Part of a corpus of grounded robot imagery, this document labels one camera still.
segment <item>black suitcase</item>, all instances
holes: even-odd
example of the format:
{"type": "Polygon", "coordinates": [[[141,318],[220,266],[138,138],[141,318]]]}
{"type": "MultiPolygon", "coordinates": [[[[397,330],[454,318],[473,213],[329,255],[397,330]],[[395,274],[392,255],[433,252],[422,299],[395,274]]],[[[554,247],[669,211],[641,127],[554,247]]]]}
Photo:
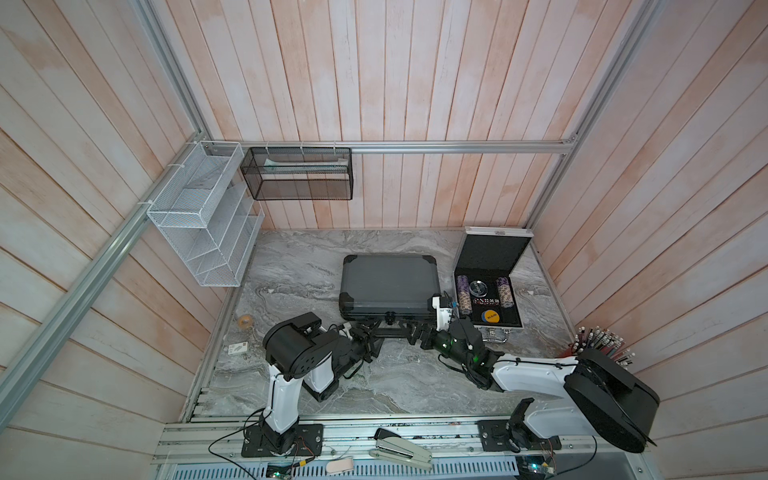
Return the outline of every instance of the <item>black suitcase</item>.
{"type": "Polygon", "coordinates": [[[435,320],[437,262],[429,255],[366,254],[344,258],[339,311],[348,321],[435,320]]]}

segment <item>small white box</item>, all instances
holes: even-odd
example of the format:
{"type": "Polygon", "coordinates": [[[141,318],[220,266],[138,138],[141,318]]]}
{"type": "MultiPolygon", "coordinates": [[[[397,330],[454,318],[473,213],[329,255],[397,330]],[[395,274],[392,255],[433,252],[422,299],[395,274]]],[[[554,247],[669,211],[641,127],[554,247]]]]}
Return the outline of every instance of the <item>small white box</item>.
{"type": "Polygon", "coordinates": [[[240,355],[248,351],[248,342],[233,343],[229,347],[230,355],[240,355]]]}

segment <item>mounting plate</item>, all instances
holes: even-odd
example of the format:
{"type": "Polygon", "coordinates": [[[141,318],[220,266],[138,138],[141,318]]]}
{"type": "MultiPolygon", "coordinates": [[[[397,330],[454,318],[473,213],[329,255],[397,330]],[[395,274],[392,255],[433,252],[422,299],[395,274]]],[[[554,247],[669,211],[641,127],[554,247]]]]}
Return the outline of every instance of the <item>mounting plate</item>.
{"type": "MultiPolygon", "coordinates": [[[[507,427],[509,420],[479,420],[478,430],[480,431],[480,443],[482,443],[483,452],[512,452],[509,445],[509,431],[507,427]]],[[[553,450],[560,450],[563,445],[560,443],[560,437],[553,436],[548,439],[552,442],[553,450]]],[[[549,443],[532,442],[528,450],[549,450],[549,443]]]]}
{"type": "MultiPolygon", "coordinates": [[[[314,457],[323,450],[323,424],[296,425],[295,441],[299,450],[291,448],[285,456],[314,457]]],[[[270,442],[261,431],[259,424],[249,426],[243,431],[245,441],[241,455],[244,458],[279,456],[270,450],[270,442]]]]}

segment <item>marble tabletop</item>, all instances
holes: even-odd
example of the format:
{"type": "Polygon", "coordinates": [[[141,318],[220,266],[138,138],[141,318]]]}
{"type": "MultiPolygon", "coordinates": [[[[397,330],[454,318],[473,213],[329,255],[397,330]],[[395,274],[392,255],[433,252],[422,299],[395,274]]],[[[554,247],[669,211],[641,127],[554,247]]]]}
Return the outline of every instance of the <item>marble tabletop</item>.
{"type": "MultiPolygon", "coordinates": [[[[452,264],[463,230],[277,230],[259,235],[253,262],[205,400],[196,415],[248,415],[266,403],[268,388],[262,339],[271,326],[306,312],[323,324],[341,323],[339,285],[342,261],[351,253],[420,253],[437,259],[440,287],[450,291],[452,264]],[[250,314],[253,327],[236,318],[250,314]],[[227,346],[248,342],[246,353],[229,355],[227,346]]],[[[491,348],[519,356],[559,356],[570,333],[530,247],[510,275],[523,329],[511,331],[491,348]]],[[[302,391],[300,415],[365,414],[506,415],[530,392],[488,392],[404,339],[387,339],[378,359],[366,363],[325,402],[302,391]]]]}

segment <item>stapler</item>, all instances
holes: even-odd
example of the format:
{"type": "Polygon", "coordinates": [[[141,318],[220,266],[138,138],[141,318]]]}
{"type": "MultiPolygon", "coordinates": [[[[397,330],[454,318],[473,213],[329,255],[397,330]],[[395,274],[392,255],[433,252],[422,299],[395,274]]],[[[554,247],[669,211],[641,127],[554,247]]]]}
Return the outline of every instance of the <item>stapler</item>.
{"type": "Polygon", "coordinates": [[[368,452],[373,458],[432,470],[432,454],[429,450],[385,429],[376,430],[373,438],[376,439],[376,450],[368,452]]]}

